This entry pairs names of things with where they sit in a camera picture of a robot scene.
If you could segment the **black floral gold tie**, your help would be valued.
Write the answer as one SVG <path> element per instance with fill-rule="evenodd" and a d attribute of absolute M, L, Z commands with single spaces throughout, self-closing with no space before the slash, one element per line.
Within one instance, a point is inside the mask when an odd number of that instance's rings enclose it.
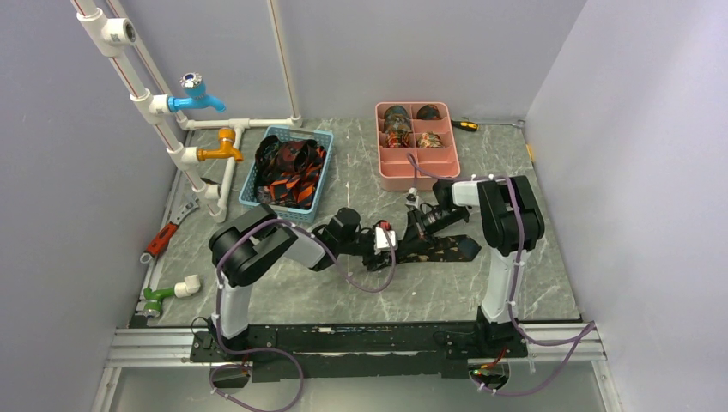
<path fill-rule="evenodd" d="M 471 262 L 482 247 L 468 235 L 426 236 L 402 240 L 395 251 L 397 264 Z"/>

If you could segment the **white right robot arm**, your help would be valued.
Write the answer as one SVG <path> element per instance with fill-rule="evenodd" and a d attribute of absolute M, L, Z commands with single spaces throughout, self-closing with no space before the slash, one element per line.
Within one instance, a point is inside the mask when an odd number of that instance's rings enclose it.
<path fill-rule="evenodd" d="M 490 250 L 488 286 L 476 314 L 473 344 L 484 356 L 513 350 L 521 343 L 516 298 L 525 263 L 545 233 L 545 220 L 525 175 L 487 180 L 438 179 L 433 185 L 434 217 L 416 218 L 434 233 L 480 209 L 482 232 Z"/>

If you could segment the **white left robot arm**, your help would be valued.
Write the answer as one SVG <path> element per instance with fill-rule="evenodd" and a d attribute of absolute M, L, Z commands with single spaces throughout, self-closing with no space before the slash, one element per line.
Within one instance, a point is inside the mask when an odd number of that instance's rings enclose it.
<path fill-rule="evenodd" d="M 220 228 L 208 247 L 218 283 L 209 321 L 212 347 L 227 361 L 245 353 L 253 285 L 279 260 L 291 259 L 314 272 L 338 266 L 341 255 L 361 257 L 370 270 L 394 269 L 398 263 L 391 225 L 380 221 L 362 227 L 360 214 L 351 208 L 339 209 L 327 223 L 307 231 L 261 204 Z"/>

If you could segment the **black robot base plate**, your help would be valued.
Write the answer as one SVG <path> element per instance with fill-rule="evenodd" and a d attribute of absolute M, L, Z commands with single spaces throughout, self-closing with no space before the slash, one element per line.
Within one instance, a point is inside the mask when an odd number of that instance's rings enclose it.
<path fill-rule="evenodd" d="M 252 324 L 221 348 L 210 331 L 193 337 L 194 363 L 244 362 L 252 382 L 311 378 L 436 375 L 465 379 L 486 363 L 524 357 L 525 344 L 497 338 L 475 320 L 374 324 Z"/>

